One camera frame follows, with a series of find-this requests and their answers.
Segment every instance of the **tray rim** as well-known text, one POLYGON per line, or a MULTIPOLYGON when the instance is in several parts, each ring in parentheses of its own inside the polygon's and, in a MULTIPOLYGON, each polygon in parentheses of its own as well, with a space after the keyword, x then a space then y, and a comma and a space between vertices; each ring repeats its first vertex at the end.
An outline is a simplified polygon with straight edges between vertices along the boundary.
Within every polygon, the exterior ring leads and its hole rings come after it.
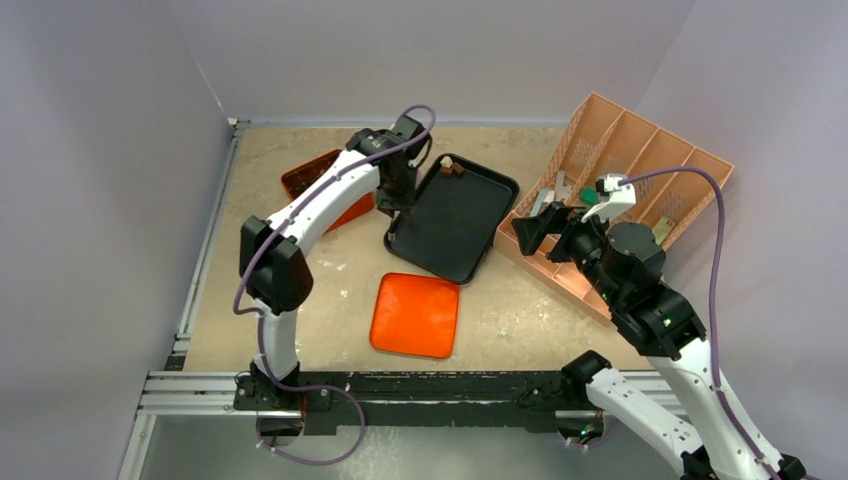
POLYGON ((515 204, 515 200, 518 198, 518 194, 521 190, 521 187, 519 187, 518 182, 516 182, 515 179, 513 179, 512 177, 508 177, 508 176, 506 176, 506 175, 504 175, 500 172, 497 172, 495 170, 492 170, 491 168, 488 168, 488 167, 481 165, 477 162, 469 160, 469 159, 467 159, 467 158, 465 158, 461 155, 457 155, 455 153, 450 153, 450 152, 445 152, 445 153, 439 155, 438 157, 436 157, 436 159, 433 161, 433 164, 430 165, 430 168, 427 170, 427 173, 425 173, 424 177, 421 178, 421 182, 418 184, 418 186, 415 189, 415 200, 416 201, 421 197, 421 195, 424 192, 424 190, 426 189, 427 185, 430 184, 430 181, 438 173, 439 162, 443 158, 448 157, 448 156, 451 157, 451 159, 453 161, 458 161, 459 163, 464 164, 464 165, 471 165, 472 170, 481 169, 481 170, 488 170, 489 172, 492 172, 493 174, 500 177, 499 180, 502 180, 499 183, 501 185, 505 186, 511 192, 509 201, 506 202, 506 206, 504 207, 504 211, 501 214, 500 220, 498 220, 497 224, 495 225, 495 228, 492 230, 492 235, 489 237, 489 240, 486 243, 486 246, 483 247, 483 251, 481 252, 480 257, 474 263, 474 267, 468 273, 468 276, 466 278, 459 280, 459 281, 452 279, 452 278, 443 277, 443 276, 439 275, 438 273, 433 272, 433 271, 425 268, 424 266, 420 265, 419 263, 412 261, 408 256, 400 254, 397 250, 392 248, 391 242, 389 242, 388 229, 386 229, 386 233, 383 234, 383 246, 386 247, 386 250, 388 250, 391 254, 396 255, 396 256, 406 260, 407 262, 415 265, 416 267, 419 267, 419 268, 425 270, 426 272, 429 272, 429 273, 431 273, 431 274, 433 274, 433 275, 435 275, 439 278, 443 278, 443 279, 445 279, 445 280, 447 280, 451 283, 454 283, 456 285, 465 285, 465 284, 471 282, 471 280, 473 280, 474 277, 477 275, 477 271, 480 269, 480 265, 483 263, 483 260, 486 259, 486 255, 489 253, 489 250, 491 250, 492 247, 494 246, 495 235, 497 234, 498 226, 501 224, 501 222, 503 222, 504 218, 506 218, 509 215, 509 212, 512 211, 512 206, 515 204))

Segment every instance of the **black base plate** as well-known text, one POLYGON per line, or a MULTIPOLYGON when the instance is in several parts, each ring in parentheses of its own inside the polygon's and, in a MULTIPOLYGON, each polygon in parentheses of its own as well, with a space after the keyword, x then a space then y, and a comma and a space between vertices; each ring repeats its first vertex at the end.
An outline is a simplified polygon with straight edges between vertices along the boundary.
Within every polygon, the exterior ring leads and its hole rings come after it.
MULTIPOLYGON (((557 395, 561 372, 301 372, 298 385, 333 385, 362 406, 368 425, 407 427, 522 427, 557 432, 557 410, 595 410, 557 395)), ((277 411, 263 401, 255 379, 239 378, 236 410, 277 411)), ((336 392, 308 393, 306 435, 333 435, 359 425, 348 399, 336 392)), ((290 410, 297 410, 296 398, 290 410)))

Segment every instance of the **wooden table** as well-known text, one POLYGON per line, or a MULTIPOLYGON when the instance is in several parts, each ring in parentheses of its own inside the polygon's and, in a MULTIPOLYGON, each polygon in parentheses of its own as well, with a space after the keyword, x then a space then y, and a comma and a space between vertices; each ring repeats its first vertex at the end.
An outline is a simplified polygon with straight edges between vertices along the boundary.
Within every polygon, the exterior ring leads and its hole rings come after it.
MULTIPOLYGON (((213 245, 185 370, 247 368, 256 350, 256 321, 231 311, 241 224, 250 215, 266 218, 283 207, 288 201, 280 176, 342 147, 354 131, 247 130, 213 245)), ((514 178, 523 195, 541 176, 561 134, 561 128, 437 128, 430 158, 456 153, 514 178)), ((429 162, 420 172, 428 167, 429 162)), ((368 333, 381 277, 387 272, 426 273, 386 251, 382 237, 387 226, 388 217, 372 211, 326 234, 309 255, 315 287, 301 307, 297 326, 304 370, 558 370, 587 349, 597 350, 622 370, 649 368, 615 330, 588 318, 494 250, 475 279, 462 287, 450 358, 374 350, 368 333)), ((242 299, 243 305, 248 303, 248 297, 242 299)))

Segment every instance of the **wire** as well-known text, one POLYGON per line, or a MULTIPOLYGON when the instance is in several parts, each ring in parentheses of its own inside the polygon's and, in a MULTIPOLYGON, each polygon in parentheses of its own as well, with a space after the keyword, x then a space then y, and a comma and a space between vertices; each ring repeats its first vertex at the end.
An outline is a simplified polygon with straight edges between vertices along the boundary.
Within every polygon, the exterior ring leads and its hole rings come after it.
POLYGON ((598 447, 602 446, 603 444, 607 443, 612 438, 612 436, 615 435, 615 432, 618 430, 618 427, 620 425, 621 425, 620 421, 616 421, 615 423, 613 423, 612 426, 609 429, 609 432, 606 432, 606 435, 601 436, 601 438, 599 438, 597 442, 586 444, 586 448, 591 450, 593 448, 598 448, 598 447))
POLYGON ((233 313, 235 313, 236 315, 245 315, 245 314, 248 314, 248 313, 255 313, 259 316, 258 325, 256 327, 256 337, 257 337, 257 343, 258 343, 259 357, 262 359, 262 367, 265 371, 265 374, 268 375, 268 378, 271 379, 271 382, 277 388, 284 390, 284 391, 287 391, 287 392, 302 393, 302 392, 315 391, 315 390, 329 390, 329 391, 339 393, 339 394, 343 395, 345 398, 347 398, 348 400, 350 400, 351 403, 353 403, 353 406, 356 409, 356 413, 359 414, 359 435, 357 436, 356 441, 353 443, 353 446, 351 446, 350 449, 348 449, 348 451, 339 455, 336 458, 332 458, 330 460, 310 460, 310 459, 307 459, 307 458, 299 457, 297 455, 292 455, 290 453, 286 453, 282 450, 279 450, 275 446, 270 445, 270 444, 268 444, 267 442, 264 441, 264 439, 262 438, 262 433, 259 429, 259 423, 258 422, 257 422, 257 425, 256 425, 256 434, 257 434, 260 442, 259 442, 259 444, 257 444, 257 448, 263 447, 266 450, 270 451, 271 453, 277 454, 281 457, 287 458, 289 460, 292 460, 292 461, 295 461, 295 462, 298 462, 298 463, 302 463, 304 465, 315 465, 315 466, 332 465, 334 463, 338 463, 338 462, 348 458, 349 456, 353 455, 353 452, 355 452, 356 449, 359 448, 359 445, 362 443, 362 439, 365 437, 365 412, 363 412, 362 406, 359 404, 359 402, 356 401, 356 398, 354 398, 353 395, 351 395, 350 393, 346 392, 345 390, 343 390, 339 387, 333 386, 333 385, 309 385, 309 386, 306 386, 306 387, 291 387, 289 385, 284 384, 283 382, 280 381, 280 379, 277 378, 277 376, 271 370, 271 364, 268 361, 268 355, 267 355, 267 352, 265 350, 265 312, 258 307, 241 308, 241 307, 239 307, 239 303, 241 301, 241 297, 244 295, 244 292, 247 289, 248 279, 250 279, 250 275, 253 274, 253 270, 256 268, 256 264, 259 263, 259 259, 262 257, 262 255, 265 254, 265 252, 268 250, 268 247, 270 247, 271 243, 277 238, 277 235, 280 235, 282 232, 284 232, 285 229, 289 225, 292 224, 292 221, 294 221, 294 219, 297 218, 298 214, 300 214, 300 212, 302 212, 303 209, 306 208, 307 205, 309 205, 313 200, 315 200, 315 198, 317 198, 321 194, 321 192, 326 190, 327 187, 329 187, 333 182, 342 178, 342 176, 344 176, 346 173, 348 173, 352 170, 355 170, 359 167, 362 167, 362 166, 365 166, 365 165, 370 165, 374 161, 380 160, 384 157, 392 155, 393 153, 399 152, 399 151, 401 151, 401 150, 403 150, 403 149, 405 149, 405 148, 407 148, 411 145, 414 145, 414 144, 420 142, 421 140, 424 140, 430 134, 430 131, 433 130, 433 127, 436 126, 436 112, 431 107, 429 107, 428 105, 420 105, 420 104, 419 105, 412 105, 411 107, 404 110, 401 115, 406 115, 406 114, 408 114, 408 113, 410 113, 414 110, 419 110, 419 109, 427 110, 427 112, 430 114, 430 124, 427 126, 427 128, 424 129, 423 132, 421 132, 420 134, 416 135, 415 137, 407 140, 406 142, 403 142, 399 145, 396 145, 394 147, 383 150, 382 152, 378 152, 378 153, 375 153, 373 155, 370 155, 366 158, 363 158, 362 160, 358 160, 356 162, 351 163, 350 165, 340 169, 336 176, 330 177, 330 178, 326 179, 324 182, 322 182, 321 184, 318 184, 318 186, 312 192, 310 192, 308 194, 305 193, 304 196, 302 197, 303 200, 300 203, 298 203, 292 209, 291 213, 289 213, 289 216, 286 219, 284 219, 282 221, 282 223, 280 223, 280 226, 278 226, 276 229, 274 229, 274 231, 270 235, 268 235, 268 238, 266 238, 264 242, 262 242, 262 244, 256 250, 256 253, 253 255, 253 258, 251 258, 250 262, 248 262, 247 268, 245 268, 245 270, 244 270, 244 275, 242 275, 241 280, 239 281, 239 286, 238 286, 238 289, 236 290, 236 296, 235 296, 235 299, 233 300, 233 313))
POLYGON ((658 170, 654 170, 652 172, 643 173, 641 175, 635 175, 633 177, 627 178, 619 182, 619 185, 627 185, 629 183, 638 182, 641 180, 645 180, 651 177, 656 177, 658 175, 665 175, 668 173, 676 173, 676 172, 690 172, 696 173, 709 182, 710 186, 713 188, 716 197, 716 206, 718 207, 718 228, 716 230, 716 246, 715 252, 713 253, 713 266, 710 271, 710 287, 709 287, 709 320, 710 320, 710 332, 709 332, 709 343, 710 343, 710 367, 712 370, 712 381, 715 388, 716 395, 718 395, 718 401, 721 404, 721 408, 724 410, 725 414, 727 414, 727 418, 730 420, 730 423, 739 432, 739 435, 748 445, 748 448, 754 452, 754 455, 762 464, 763 468, 771 475, 773 480, 780 480, 780 476, 774 470, 770 464, 765 462, 765 454, 760 450, 757 446, 754 439, 751 438, 751 435, 745 431, 745 427, 742 426, 742 423, 739 421, 739 418, 736 417, 736 414, 733 412, 733 409, 730 407, 730 403, 727 401, 727 395, 721 390, 721 370, 719 370, 719 349, 718 349, 718 322, 716 321, 716 287, 718 284, 718 266, 721 261, 721 247, 724 243, 724 224, 725 224, 725 209, 724 209, 724 197, 721 194, 721 186, 716 182, 715 178, 713 178, 706 171, 696 168, 696 167, 669 167, 669 168, 661 168, 658 170))
POLYGON ((421 157, 421 160, 419 160, 418 163, 415 164, 414 167, 412 167, 413 169, 420 167, 421 165, 424 164, 424 162, 427 161, 427 157, 430 156, 430 149, 431 148, 433 148, 433 136, 432 135, 427 137, 427 150, 424 151, 424 156, 421 157))

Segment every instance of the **gray wall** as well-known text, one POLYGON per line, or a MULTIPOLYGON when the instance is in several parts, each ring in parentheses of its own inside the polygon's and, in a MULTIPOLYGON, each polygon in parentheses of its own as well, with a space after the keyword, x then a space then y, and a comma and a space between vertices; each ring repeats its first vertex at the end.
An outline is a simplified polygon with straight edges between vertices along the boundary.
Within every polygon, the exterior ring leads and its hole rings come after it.
POLYGON ((164 0, 0 4, 0 465, 117 475, 228 126, 164 0))
MULTIPOLYGON (((722 363, 811 473, 848 470, 848 4, 699 1, 638 111, 737 168, 719 281, 722 363)), ((706 316, 715 210, 670 252, 706 316)))
POLYGON ((565 123, 635 107, 694 0, 169 0, 228 116, 565 123))
MULTIPOLYGON (((255 419, 233 416, 160 417, 150 440, 142 480, 676 480, 660 455, 626 428, 583 453, 559 434, 521 428, 368 427, 357 452, 328 467, 309 467, 257 450, 255 419)), ((335 437, 296 439, 287 451, 332 458, 356 439, 357 429, 335 437)))

